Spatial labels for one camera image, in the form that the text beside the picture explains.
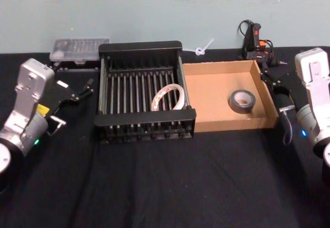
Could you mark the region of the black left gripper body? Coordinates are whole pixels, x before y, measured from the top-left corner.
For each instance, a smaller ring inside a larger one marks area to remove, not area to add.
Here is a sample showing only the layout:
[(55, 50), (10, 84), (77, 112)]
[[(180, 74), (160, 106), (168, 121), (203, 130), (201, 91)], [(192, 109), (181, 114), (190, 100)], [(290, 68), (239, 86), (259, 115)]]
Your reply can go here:
[(78, 94), (61, 80), (55, 81), (45, 89), (38, 101), (37, 113), (46, 120), (48, 135), (54, 135), (67, 124), (65, 120), (56, 116), (59, 109), (65, 105), (77, 104), (78, 101)]

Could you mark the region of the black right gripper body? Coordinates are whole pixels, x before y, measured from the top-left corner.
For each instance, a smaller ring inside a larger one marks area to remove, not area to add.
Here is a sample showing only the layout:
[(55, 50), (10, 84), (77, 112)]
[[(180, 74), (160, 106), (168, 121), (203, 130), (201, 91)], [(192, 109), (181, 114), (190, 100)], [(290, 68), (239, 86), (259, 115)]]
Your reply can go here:
[(295, 106), (296, 112), (308, 104), (307, 92), (296, 72), (289, 72), (281, 76), (281, 87), (273, 89), (275, 94), (286, 95)]

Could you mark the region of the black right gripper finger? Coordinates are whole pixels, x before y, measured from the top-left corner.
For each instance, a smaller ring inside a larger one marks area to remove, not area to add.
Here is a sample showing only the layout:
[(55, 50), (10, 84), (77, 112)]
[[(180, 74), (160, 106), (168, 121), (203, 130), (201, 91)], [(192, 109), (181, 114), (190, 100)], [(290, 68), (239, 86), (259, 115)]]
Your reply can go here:
[(268, 75), (268, 70), (269, 70), (268, 65), (266, 63), (260, 63), (259, 70), (260, 70), (260, 79), (265, 84), (271, 84), (271, 77)]
[(281, 81), (268, 76), (268, 86), (271, 89), (280, 88), (281, 87)]

